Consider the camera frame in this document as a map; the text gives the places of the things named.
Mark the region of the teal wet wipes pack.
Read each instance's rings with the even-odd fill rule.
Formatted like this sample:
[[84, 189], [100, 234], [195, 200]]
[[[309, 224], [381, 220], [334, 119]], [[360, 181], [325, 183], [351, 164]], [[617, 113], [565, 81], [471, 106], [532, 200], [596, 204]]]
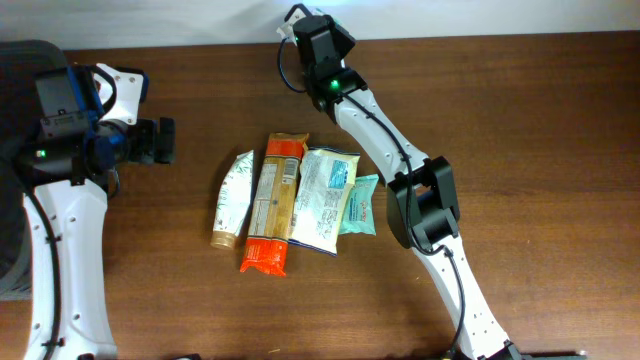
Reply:
[[377, 174], [357, 177], [347, 198], [339, 234], [375, 235], [372, 197], [378, 184]]

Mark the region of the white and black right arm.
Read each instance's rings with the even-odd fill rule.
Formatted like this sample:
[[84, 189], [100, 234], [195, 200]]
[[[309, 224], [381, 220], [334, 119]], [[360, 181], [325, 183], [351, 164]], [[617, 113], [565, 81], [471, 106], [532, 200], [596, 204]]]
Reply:
[[364, 78], [345, 64], [356, 41], [333, 17], [296, 4], [282, 35], [298, 49], [304, 93], [357, 141], [383, 177], [389, 227], [426, 268], [455, 327], [448, 355], [521, 358], [468, 263], [450, 163], [417, 149], [384, 114]]

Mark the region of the white yellow wipes bag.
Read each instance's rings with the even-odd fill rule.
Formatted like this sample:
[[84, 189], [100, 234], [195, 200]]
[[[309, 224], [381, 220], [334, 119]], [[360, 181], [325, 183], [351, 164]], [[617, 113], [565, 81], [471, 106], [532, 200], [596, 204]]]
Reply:
[[300, 165], [289, 241], [332, 256], [360, 155], [332, 148], [310, 148]]

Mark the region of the white bamboo print tube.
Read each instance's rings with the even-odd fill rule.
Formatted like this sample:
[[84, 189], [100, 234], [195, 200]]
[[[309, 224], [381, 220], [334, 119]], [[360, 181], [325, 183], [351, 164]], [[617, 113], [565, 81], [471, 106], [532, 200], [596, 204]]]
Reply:
[[251, 200], [254, 151], [236, 157], [218, 194], [210, 245], [234, 249], [238, 243]]

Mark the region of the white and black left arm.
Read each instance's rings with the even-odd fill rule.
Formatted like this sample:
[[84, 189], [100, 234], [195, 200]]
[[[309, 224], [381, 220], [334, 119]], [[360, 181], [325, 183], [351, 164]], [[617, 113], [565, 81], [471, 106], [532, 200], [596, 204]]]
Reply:
[[171, 164], [175, 122], [142, 119], [149, 78], [106, 64], [40, 73], [40, 132], [11, 159], [31, 239], [28, 359], [114, 359], [102, 235], [121, 163]]

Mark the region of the orange spaghetti package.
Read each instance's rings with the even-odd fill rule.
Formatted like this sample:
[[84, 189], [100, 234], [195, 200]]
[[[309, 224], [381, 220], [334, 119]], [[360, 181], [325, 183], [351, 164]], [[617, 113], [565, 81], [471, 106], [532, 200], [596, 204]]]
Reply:
[[299, 167], [307, 134], [272, 133], [260, 171], [240, 270], [282, 276], [290, 236]]

